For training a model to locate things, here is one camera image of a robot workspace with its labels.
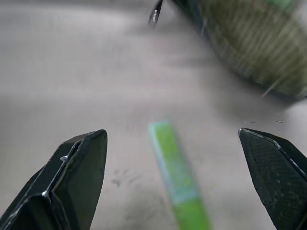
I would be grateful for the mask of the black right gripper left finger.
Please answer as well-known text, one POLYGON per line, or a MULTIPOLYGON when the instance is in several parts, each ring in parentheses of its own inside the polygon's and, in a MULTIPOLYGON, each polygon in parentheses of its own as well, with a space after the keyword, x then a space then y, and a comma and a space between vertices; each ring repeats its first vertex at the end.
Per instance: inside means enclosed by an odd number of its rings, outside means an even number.
POLYGON ((105 175, 103 129, 61 143, 0 218, 2 230, 88 230, 105 175))

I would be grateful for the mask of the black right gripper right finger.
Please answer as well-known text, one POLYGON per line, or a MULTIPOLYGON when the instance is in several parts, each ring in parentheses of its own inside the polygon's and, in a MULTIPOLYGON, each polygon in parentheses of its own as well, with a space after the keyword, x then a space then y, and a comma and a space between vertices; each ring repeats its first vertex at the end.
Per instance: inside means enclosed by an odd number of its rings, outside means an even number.
POLYGON ((290 141, 241 128, 238 136, 254 188, 278 230, 307 228, 307 158, 290 141))

